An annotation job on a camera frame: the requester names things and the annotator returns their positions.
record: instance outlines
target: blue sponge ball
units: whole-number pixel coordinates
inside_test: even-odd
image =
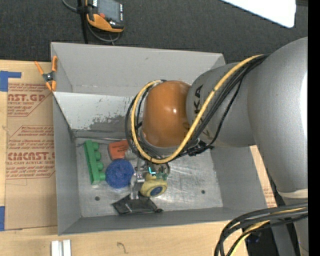
[[[106,168],[105,181],[115,189],[121,189],[129,185],[132,175],[135,173],[132,164],[124,159],[113,161]]]

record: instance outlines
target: orange device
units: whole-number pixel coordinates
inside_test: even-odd
[[[124,5],[115,0],[85,0],[88,23],[100,30],[120,33],[125,29]]]
[[[111,142],[108,145],[108,151],[111,160],[124,159],[126,151],[129,149],[129,143],[125,140]]]

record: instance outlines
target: metal clamp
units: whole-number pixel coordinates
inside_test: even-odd
[[[37,61],[34,62],[38,71],[40,72],[40,74],[42,75],[42,77],[45,81],[46,87],[51,92],[55,92],[56,88],[57,88],[57,82],[56,82],[57,62],[58,62],[58,58],[57,58],[57,56],[54,56],[52,58],[52,67],[51,67],[50,73],[44,73],[44,71],[41,68],[41,66],[39,65],[39,63]]]

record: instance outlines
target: green toy block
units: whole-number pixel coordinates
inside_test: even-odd
[[[101,159],[101,153],[98,151],[99,144],[89,139],[84,142],[83,148],[91,184],[97,185],[105,181],[106,174],[102,171],[104,164],[99,161]]]

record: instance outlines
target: metal bracket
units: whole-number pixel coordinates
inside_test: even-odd
[[[71,256],[71,240],[52,241],[51,256]]]

